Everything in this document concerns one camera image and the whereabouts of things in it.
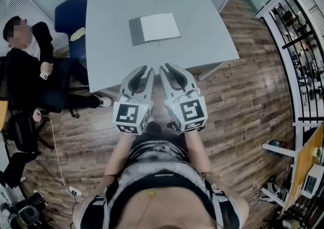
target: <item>man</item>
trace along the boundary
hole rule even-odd
[[[77,60],[53,57],[52,37],[44,22],[32,27],[27,20],[11,18],[3,30],[4,40],[11,50],[7,53],[5,82],[10,100],[30,112],[39,122],[42,108],[59,112],[63,109],[110,106],[108,97],[97,98],[68,93],[71,75],[83,85],[89,85],[88,74]],[[48,78],[40,77],[41,72]]]

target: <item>wooden floor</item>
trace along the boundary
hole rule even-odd
[[[214,172],[224,183],[248,201],[250,216],[245,228],[260,228],[277,206],[257,201],[257,194],[270,176],[283,181],[289,174],[290,158],[264,151],[263,143],[286,141],[293,145],[290,95],[280,58],[265,25],[256,19],[242,0],[230,0],[221,14],[236,45],[240,59],[230,62],[204,81],[198,82],[205,96],[209,119],[200,132]],[[163,108],[164,92],[154,90],[157,121],[169,117]],[[68,185],[87,195],[103,176],[105,164],[118,139],[112,124],[112,108],[79,110],[80,119],[69,113],[50,114],[63,175]],[[44,138],[54,144],[51,127]],[[55,151],[40,146],[37,160],[59,181]],[[70,228],[71,217],[51,208],[71,213],[74,199],[35,162],[26,165],[22,183],[27,195],[34,189],[45,196],[48,216],[54,228]]]

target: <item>white sneaker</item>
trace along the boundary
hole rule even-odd
[[[112,104],[112,100],[109,97],[100,97],[100,106],[102,107],[109,107]]]
[[[44,197],[44,195],[37,190],[34,190],[34,193],[39,193],[42,196],[42,198]]]

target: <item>table leg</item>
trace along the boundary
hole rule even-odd
[[[273,151],[273,152],[276,152],[276,153],[288,155],[288,156],[291,156],[291,157],[297,157],[297,154],[298,154],[296,151],[281,148],[281,147],[278,147],[278,146],[272,146],[272,145],[269,145],[269,144],[263,144],[262,148]]]
[[[208,76],[210,76],[212,73],[214,73],[217,69],[221,68],[222,66],[224,66],[224,64],[226,63],[225,62],[221,62],[221,63],[217,63],[217,66],[215,66],[213,69],[209,70],[209,71],[206,71],[204,73],[201,73],[199,76],[198,76],[198,80],[199,81],[202,81],[202,80],[205,80]]]
[[[274,195],[273,193],[271,193],[269,190],[266,190],[265,188],[262,188],[261,191],[266,194],[269,198],[271,198],[273,201],[275,201],[276,203],[278,203],[280,206],[285,207],[285,202],[283,200],[281,200],[280,198],[278,198],[276,195]]]
[[[119,92],[112,89],[102,89],[100,90],[102,93],[107,94],[108,96],[117,99]]]
[[[321,123],[303,123],[303,122],[293,122],[292,126],[295,127],[318,127]]]

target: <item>white table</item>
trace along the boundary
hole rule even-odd
[[[174,14],[181,37],[133,46],[129,20],[162,13]],[[210,0],[88,0],[86,29],[91,92],[120,84],[142,65],[158,74],[164,63],[190,68],[239,59]]]

